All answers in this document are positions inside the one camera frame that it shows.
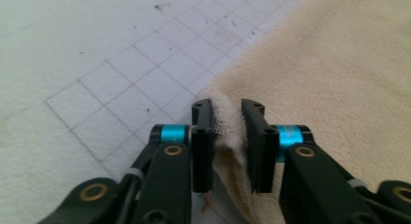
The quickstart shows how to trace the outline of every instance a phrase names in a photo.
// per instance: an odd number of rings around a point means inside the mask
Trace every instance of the blue spacer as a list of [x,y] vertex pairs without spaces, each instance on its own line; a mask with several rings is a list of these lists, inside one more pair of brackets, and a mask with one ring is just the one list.
[[163,125],[161,131],[161,143],[184,144],[185,125]]
[[285,151],[293,144],[302,144],[302,132],[297,125],[276,125],[280,136],[280,153],[277,162],[284,163]]

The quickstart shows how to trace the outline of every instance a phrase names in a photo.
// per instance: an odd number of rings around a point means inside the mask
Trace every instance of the beige towel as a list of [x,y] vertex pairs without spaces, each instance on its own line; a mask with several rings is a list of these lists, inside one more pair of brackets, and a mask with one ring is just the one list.
[[305,124],[372,191],[411,182],[411,0],[304,0],[204,93],[217,109],[214,168],[250,223],[284,222],[272,194],[250,194],[241,98],[269,124]]

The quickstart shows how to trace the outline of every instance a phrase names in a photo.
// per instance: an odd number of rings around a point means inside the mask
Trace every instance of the cloth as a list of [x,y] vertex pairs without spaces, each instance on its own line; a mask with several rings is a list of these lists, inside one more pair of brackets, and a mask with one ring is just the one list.
[[251,194],[240,99],[269,124],[304,124],[371,191],[411,182],[411,0],[303,0],[203,93],[216,109],[213,166],[250,223],[283,223],[273,192]]

